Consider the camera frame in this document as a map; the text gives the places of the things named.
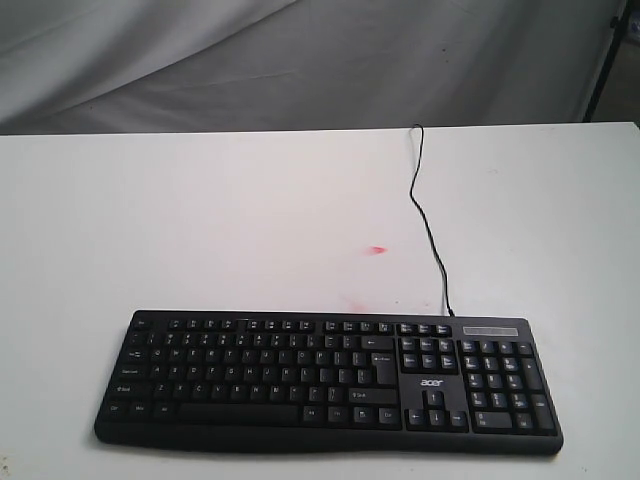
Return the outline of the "black tripod stand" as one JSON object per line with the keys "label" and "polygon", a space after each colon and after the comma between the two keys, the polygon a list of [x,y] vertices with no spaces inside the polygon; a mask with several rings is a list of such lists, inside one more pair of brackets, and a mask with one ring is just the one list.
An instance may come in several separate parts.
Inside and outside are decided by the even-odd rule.
{"label": "black tripod stand", "polygon": [[606,49],[604,50],[602,59],[598,63],[597,75],[594,77],[594,81],[589,89],[588,100],[582,109],[582,123],[590,123],[597,110],[620,45],[626,35],[632,7],[633,1],[618,1],[617,10],[607,24],[608,29],[605,37],[607,40],[605,43]]}

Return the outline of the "grey backdrop cloth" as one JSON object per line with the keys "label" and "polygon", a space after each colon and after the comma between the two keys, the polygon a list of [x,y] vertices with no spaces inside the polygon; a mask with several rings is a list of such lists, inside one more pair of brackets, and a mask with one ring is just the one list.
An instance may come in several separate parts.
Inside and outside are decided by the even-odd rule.
{"label": "grey backdrop cloth", "polygon": [[5,134],[581,120],[620,1],[5,1]]}

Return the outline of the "black acer keyboard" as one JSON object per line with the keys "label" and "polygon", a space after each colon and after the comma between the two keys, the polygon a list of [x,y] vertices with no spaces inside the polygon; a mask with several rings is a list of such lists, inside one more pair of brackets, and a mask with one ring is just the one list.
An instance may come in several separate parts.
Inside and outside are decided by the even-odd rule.
{"label": "black acer keyboard", "polygon": [[564,443],[519,318],[139,310],[94,431],[229,453],[554,455]]}

